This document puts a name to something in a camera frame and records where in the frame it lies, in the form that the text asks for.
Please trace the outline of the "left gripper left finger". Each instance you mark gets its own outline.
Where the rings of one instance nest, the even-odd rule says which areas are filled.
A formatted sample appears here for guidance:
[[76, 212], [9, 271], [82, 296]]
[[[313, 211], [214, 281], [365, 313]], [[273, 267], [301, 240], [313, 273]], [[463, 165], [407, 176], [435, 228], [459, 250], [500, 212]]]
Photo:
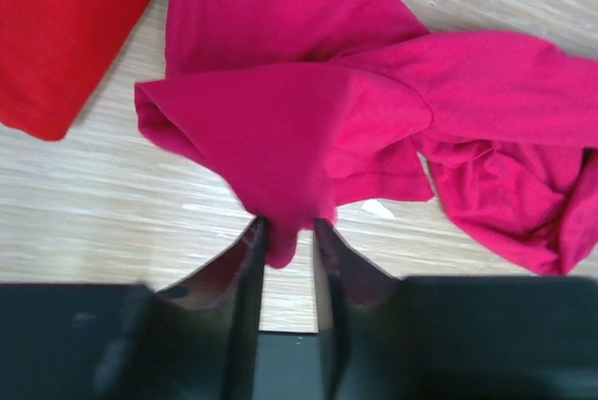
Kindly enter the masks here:
[[230, 247], [158, 292], [166, 398], [252, 398], [267, 248], [268, 222], [256, 218]]

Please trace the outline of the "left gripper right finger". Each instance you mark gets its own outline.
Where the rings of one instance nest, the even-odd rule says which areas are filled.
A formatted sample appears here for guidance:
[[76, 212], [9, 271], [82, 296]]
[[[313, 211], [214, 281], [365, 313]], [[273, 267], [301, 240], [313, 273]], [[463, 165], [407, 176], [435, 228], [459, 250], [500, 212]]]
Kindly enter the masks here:
[[326, 399], [405, 399], [406, 329], [398, 279], [316, 219], [313, 271]]

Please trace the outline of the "magenta t shirt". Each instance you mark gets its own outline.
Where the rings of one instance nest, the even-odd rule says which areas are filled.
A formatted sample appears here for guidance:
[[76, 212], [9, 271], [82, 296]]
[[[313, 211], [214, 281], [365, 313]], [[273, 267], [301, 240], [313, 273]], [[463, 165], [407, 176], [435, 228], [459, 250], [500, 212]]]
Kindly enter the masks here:
[[597, 63], [514, 32], [433, 33], [401, 0], [169, 0], [140, 133], [298, 233], [370, 198], [424, 202], [539, 275], [597, 242]]

